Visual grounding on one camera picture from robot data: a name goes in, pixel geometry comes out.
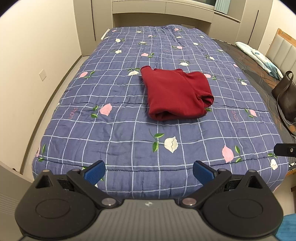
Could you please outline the red knit garment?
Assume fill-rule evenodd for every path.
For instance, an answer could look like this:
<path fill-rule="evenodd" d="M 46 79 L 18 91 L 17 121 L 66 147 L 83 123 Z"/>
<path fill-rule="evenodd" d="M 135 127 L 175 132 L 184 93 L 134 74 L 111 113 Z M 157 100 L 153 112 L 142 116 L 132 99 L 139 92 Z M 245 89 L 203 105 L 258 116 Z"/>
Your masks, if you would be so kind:
<path fill-rule="evenodd" d="M 194 119 L 206 115 L 214 102 L 209 82 L 201 72 L 163 70 L 144 66 L 140 70 L 147 89 L 149 116 L 156 121 Z"/>

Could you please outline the brown leather handbag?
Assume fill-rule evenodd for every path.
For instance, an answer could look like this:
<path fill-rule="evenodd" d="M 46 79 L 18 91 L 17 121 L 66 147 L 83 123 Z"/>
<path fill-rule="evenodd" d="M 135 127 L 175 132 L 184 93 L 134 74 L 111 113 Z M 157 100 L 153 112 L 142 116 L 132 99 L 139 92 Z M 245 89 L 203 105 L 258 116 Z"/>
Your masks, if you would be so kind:
<path fill-rule="evenodd" d="M 271 91 L 276 100 L 277 111 L 282 123 L 295 137 L 295 83 L 293 72 L 287 71 Z"/>

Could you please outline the blue plaid floral quilt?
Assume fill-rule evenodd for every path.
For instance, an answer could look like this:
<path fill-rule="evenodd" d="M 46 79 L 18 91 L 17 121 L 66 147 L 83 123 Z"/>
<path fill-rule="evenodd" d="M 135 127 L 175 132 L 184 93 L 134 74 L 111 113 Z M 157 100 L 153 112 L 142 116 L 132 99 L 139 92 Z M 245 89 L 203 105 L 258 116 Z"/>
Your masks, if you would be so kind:
<path fill-rule="evenodd" d="M 62 175 L 98 160 L 96 186 L 119 198 L 181 198 L 201 187 L 200 160 L 256 170 L 274 190 L 288 159 L 244 53 L 179 25 L 112 29 L 63 93 L 32 162 Z"/>

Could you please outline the teal fabric item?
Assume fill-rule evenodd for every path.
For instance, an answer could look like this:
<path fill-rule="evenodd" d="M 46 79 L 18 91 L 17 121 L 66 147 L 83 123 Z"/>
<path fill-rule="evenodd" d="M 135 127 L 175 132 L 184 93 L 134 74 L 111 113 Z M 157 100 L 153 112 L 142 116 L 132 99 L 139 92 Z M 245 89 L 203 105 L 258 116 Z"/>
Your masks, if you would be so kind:
<path fill-rule="evenodd" d="M 282 223 L 276 233 L 280 241 L 296 241 L 296 214 L 289 214 L 283 217 Z"/>

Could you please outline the white patterned pillow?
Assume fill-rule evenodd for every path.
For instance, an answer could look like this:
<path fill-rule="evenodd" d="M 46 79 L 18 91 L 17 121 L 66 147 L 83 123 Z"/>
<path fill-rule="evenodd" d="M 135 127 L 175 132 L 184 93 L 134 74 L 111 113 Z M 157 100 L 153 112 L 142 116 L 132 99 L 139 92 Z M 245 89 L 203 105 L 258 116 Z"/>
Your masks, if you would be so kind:
<path fill-rule="evenodd" d="M 253 59 L 263 70 L 275 79 L 281 80 L 283 74 L 281 71 L 261 52 L 253 49 L 243 42 L 235 42 L 235 45 L 251 59 Z"/>

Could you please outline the padded wooden headboard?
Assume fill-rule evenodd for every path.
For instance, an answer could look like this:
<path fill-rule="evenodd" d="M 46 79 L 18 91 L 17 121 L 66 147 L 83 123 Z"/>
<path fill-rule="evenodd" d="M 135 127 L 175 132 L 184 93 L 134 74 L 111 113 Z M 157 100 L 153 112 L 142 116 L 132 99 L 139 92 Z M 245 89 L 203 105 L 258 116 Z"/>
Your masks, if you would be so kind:
<path fill-rule="evenodd" d="M 296 43 L 290 35 L 278 29 L 267 51 L 266 57 L 281 71 L 282 74 L 296 69 Z"/>

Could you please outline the beige built-in cabinet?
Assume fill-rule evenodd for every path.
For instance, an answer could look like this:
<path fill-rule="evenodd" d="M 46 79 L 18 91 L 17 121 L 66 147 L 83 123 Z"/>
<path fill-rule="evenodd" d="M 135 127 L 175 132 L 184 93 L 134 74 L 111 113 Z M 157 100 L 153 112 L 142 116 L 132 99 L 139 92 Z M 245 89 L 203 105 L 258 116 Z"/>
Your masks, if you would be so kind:
<path fill-rule="evenodd" d="M 74 16 L 83 56 L 90 55 L 108 29 L 177 24 L 198 28 L 230 44 L 258 48 L 272 1 L 231 1 L 227 14 L 198 1 L 74 1 Z"/>

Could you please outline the teal curtain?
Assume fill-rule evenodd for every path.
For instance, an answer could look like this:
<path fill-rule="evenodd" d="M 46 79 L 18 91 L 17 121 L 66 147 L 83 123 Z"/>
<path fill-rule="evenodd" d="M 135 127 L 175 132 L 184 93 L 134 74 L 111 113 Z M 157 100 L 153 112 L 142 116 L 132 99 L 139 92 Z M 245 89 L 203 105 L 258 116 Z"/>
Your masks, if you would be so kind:
<path fill-rule="evenodd" d="M 230 3 L 230 0 L 216 0 L 214 10 L 227 15 Z"/>

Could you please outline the white wall socket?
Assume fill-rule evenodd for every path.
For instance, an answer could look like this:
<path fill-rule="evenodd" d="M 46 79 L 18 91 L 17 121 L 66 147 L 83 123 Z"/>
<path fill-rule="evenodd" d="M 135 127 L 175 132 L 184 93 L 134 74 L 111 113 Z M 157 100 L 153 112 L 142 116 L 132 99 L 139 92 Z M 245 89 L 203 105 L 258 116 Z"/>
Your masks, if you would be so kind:
<path fill-rule="evenodd" d="M 42 69 L 41 72 L 39 73 L 39 77 L 41 78 L 42 81 L 44 81 L 46 76 L 47 76 L 47 74 L 46 74 L 45 70 Z"/>

